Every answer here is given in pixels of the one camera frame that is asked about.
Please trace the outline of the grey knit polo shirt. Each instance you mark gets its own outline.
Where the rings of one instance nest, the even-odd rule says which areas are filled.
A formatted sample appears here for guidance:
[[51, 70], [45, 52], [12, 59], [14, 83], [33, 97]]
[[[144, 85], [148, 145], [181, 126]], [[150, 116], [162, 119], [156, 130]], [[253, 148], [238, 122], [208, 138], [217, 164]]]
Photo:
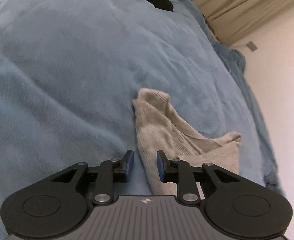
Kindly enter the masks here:
[[157, 168], [157, 152], [168, 159], [180, 159], [200, 167], [213, 163], [239, 174], [241, 134], [228, 132], [219, 138], [206, 138], [184, 121], [159, 90], [142, 88], [133, 100], [138, 151], [154, 195], [176, 193], [174, 183], [162, 183]]

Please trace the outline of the blue plush duvet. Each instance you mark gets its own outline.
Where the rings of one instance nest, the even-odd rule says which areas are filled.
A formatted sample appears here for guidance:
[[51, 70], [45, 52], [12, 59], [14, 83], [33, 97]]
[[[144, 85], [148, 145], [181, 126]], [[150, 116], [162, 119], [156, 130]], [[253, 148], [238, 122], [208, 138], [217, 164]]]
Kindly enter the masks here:
[[205, 137], [240, 133], [241, 175], [282, 191], [244, 56], [215, 41], [191, 0], [170, 2], [0, 0], [0, 207], [74, 163], [136, 150], [142, 88], [168, 93]]

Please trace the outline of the beige drape curtain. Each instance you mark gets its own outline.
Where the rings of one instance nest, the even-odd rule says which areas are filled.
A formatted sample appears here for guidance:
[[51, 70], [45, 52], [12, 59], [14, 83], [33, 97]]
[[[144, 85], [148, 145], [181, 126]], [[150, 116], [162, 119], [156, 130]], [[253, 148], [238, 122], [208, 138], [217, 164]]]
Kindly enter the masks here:
[[192, 0], [218, 40], [230, 46], [294, 6], [294, 0]]

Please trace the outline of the grey wall socket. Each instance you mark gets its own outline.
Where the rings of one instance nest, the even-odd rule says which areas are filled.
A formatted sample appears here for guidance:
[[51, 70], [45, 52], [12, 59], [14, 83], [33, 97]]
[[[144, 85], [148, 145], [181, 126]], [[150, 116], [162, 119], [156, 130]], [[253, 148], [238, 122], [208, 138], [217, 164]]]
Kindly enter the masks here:
[[256, 50], [258, 49], [257, 46], [256, 46], [252, 41], [247, 42], [247, 43], [246, 43], [246, 47], [247, 47], [251, 52], [254, 52], [254, 51], [256, 51]]

